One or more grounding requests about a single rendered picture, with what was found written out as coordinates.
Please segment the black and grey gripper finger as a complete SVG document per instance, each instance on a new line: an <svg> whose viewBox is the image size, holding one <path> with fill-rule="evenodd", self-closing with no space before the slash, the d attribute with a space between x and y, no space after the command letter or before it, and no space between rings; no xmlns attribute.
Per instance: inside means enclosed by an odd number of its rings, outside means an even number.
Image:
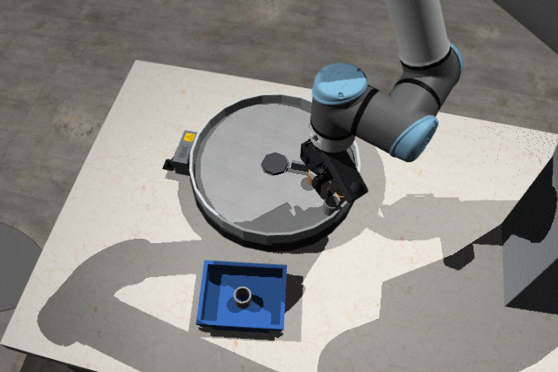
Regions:
<svg viewBox="0 0 558 372"><path fill-rule="evenodd" d="M334 179L330 180L330 189L328 190L328 192L329 192L328 196L330 197L330 196L334 195L334 193L337 191L338 188L339 187L338 187L336 181Z"/></svg>
<svg viewBox="0 0 558 372"><path fill-rule="evenodd" d="M319 194L319 196L323 199L326 200L329 198L328 196L328 187L330 186L330 182L322 182L321 178L323 175L319 174L316 175L313 172L310 172L310 177L312 178L312 185L314 187L314 189L316 190L316 192Z"/></svg>

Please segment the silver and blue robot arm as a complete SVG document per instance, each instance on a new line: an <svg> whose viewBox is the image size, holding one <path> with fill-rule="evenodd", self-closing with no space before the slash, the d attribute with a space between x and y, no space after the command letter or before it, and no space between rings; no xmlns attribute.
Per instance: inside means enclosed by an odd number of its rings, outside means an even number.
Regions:
<svg viewBox="0 0 558 372"><path fill-rule="evenodd" d="M439 0L384 1L404 71L391 93L368 85L364 72L347 63L322 68L312 87L310 140L320 150L340 152L321 156L347 202L368 193L346 151L355 137L414 161L436 132L438 111L463 70ZM558 0L493 1L558 54Z"/></svg>

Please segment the grey round turntable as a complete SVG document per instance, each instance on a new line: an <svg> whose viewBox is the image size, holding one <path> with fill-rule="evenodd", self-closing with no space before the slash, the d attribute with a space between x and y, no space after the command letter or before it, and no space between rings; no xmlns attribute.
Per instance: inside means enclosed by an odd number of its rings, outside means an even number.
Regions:
<svg viewBox="0 0 558 372"><path fill-rule="evenodd" d="M354 202L328 216L308 182L300 153L310 139L311 106L286 93L238 99L199 132L185 130L162 169L191 175L197 207L224 238L264 252L313 245L346 219Z"/></svg>

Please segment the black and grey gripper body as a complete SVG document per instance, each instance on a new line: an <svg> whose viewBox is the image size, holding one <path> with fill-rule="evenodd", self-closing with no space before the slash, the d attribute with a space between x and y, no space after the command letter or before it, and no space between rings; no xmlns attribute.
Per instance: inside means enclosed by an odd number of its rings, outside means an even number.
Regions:
<svg viewBox="0 0 558 372"><path fill-rule="evenodd" d="M308 144L307 144L308 143ZM300 159L303 161L303 163L310 169L310 171L314 170L314 172L316 173L316 175L323 175L321 178L322 182L328 182L331 179L333 179L328 167L326 166L326 164L323 161L323 158L321 156L321 153L327 153L327 154L338 154L340 152L325 152L323 150L318 150L319 148L317 148L310 139L308 139L306 142L301 144L301 153L300 153Z"/></svg>

